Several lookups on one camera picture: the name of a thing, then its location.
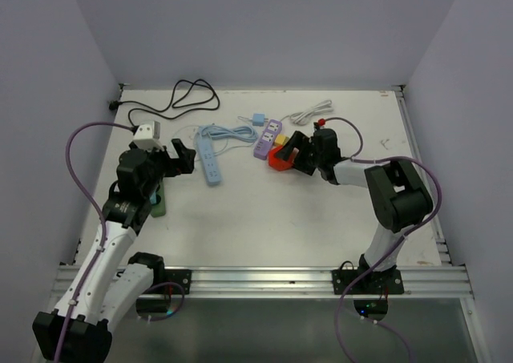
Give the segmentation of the yellow plug adapter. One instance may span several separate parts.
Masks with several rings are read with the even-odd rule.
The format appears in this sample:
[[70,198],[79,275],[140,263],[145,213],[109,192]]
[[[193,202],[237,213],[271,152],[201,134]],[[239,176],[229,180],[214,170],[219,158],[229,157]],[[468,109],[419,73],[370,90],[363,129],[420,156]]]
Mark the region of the yellow plug adapter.
[[287,135],[279,134],[276,136],[276,138],[274,140],[274,144],[276,146],[284,146],[287,144],[288,141],[289,141],[289,137]]

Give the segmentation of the red cube socket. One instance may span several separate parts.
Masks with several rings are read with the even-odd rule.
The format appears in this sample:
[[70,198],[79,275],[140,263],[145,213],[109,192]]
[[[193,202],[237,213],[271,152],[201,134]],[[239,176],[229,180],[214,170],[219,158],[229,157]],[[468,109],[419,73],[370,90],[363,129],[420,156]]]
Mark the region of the red cube socket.
[[287,171],[293,168],[293,161],[296,157],[296,152],[287,159],[279,159],[277,153],[282,149],[282,146],[274,147],[268,154],[268,165],[276,171]]

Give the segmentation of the light blue power strip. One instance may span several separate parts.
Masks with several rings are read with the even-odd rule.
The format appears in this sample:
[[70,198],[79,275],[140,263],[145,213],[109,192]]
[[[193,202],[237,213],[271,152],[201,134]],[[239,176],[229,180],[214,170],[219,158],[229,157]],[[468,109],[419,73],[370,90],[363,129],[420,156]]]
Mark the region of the light blue power strip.
[[196,145],[207,185],[209,187],[219,185],[222,178],[211,139],[207,136],[198,136]]

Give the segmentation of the blue plug charger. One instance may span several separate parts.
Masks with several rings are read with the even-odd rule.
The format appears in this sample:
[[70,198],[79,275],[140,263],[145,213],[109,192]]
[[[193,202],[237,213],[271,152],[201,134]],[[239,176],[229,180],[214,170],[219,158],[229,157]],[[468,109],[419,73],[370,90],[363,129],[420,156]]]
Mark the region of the blue plug charger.
[[251,118],[251,123],[256,127],[263,127],[268,122],[265,114],[263,113],[254,113]]

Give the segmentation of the green power strip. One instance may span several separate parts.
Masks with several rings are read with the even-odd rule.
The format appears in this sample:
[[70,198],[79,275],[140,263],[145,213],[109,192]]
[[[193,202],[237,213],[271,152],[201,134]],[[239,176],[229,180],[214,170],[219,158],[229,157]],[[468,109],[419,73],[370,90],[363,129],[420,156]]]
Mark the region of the green power strip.
[[153,218],[159,218],[166,215],[166,202],[165,202],[165,191],[164,183],[161,182],[154,193],[156,194],[157,204],[151,203],[151,216]]

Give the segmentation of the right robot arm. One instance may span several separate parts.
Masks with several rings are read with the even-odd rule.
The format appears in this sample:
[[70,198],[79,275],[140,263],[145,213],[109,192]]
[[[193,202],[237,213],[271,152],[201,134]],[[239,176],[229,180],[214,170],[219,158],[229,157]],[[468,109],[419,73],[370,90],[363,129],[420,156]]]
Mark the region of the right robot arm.
[[374,160],[343,156],[332,129],[318,129],[311,137],[294,132],[285,145],[271,150],[268,162],[279,171],[293,168],[306,175],[319,171],[330,184],[368,191],[378,226],[359,261],[357,283],[364,292],[377,292],[385,284],[384,272],[397,267],[403,242],[438,209],[417,171],[423,164],[406,156]]

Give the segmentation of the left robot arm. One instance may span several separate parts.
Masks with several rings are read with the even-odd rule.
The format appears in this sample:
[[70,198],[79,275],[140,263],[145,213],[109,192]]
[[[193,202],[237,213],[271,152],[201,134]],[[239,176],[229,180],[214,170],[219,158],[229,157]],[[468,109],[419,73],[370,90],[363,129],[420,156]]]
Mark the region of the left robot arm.
[[145,292],[167,282],[164,260],[139,252],[121,277],[115,274],[151,214],[151,196],[165,178],[191,174],[196,152],[173,139],[150,149],[131,143],[119,157],[89,253],[70,287],[48,313],[36,315],[32,329],[42,356],[53,362],[103,362],[113,334],[127,311]]

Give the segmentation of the purple power strip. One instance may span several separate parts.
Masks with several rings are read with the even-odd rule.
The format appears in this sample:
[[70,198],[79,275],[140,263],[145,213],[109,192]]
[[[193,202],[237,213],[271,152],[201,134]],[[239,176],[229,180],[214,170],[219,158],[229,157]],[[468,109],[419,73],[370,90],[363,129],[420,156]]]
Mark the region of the purple power strip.
[[282,122],[270,119],[260,138],[257,140],[256,146],[253,148],[253,156],[257,159],[266,160],[281,130]]

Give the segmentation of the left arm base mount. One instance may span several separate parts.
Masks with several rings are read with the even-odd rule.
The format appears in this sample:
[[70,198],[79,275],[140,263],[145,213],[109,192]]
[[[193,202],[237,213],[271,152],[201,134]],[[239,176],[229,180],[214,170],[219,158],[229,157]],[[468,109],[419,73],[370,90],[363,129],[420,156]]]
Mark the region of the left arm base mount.
[[192,270],[187,268],[166,269],[164,258],[147,252],[137,252],[128,260],[129,264],[142,264],[153,272],[151,287],[146,293],[171,296],[173,293],[188,295],[192,282]]

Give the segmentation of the right aluminium side rail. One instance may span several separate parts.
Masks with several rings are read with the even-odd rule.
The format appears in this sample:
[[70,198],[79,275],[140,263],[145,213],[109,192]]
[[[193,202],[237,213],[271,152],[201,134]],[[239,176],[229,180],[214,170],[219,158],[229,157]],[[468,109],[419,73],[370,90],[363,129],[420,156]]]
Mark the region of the right aluminium side rail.
[[[408,139],[408,144],[410,146],[410,150],[412,153],[412,157],[415,158],[417,161],[421,162],[421,154],[418,148],[418,143],[414,134],[414,129],[410,120],[408,108],[406,105],[406,98],[405,98],[405,86],[394,86],[393,91],[398,103],[398,108],[402,117],[402,122],[406,131],[406,136]],[[418,169],[419,175],[421,177],[421,180],[424,182],[424,184],[427,187],[428,192],[432,196],[433,200],[433,208],[436,208],[437,205],[437,189],[434,186],[432,179],[430,176],[424,171],[421,167],[416,167]],[[424,225],[425,228],[430,228],[434,233],[434,242],[436,243],[438,254],[440,256],[440,260],[443,266],[452,266],[452,259],[450,257],[450,251],[445,239],[445,236],[443,235],[441,224],[439,222],[439,219],[437,216],[434,216],[428,224]]]

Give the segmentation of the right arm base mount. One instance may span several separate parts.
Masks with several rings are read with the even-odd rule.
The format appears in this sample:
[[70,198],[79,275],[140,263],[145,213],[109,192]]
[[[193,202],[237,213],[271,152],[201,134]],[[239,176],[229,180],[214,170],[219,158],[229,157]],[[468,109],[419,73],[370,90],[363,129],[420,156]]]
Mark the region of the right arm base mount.
[[[364,274],[369,265],[360,258],[358,266],[347,260],[331,271],[333,293],[341,295],[346,287]],[[402,295],[405,292],[402,275],[396,267],[384,272],[372,271],[357,281],[349,290],[349,295]]]

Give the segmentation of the aluminium front rail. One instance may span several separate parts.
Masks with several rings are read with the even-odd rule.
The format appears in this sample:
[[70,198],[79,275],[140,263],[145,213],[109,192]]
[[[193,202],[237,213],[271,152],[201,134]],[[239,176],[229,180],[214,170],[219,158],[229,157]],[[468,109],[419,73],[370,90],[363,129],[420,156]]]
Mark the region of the aluminium front rail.
[[[334,299],[331,267],[187,267],[188,296],[196,299]],[[464,267],[401,267],[404,293],[382,290],[358,299],[467,299]]]

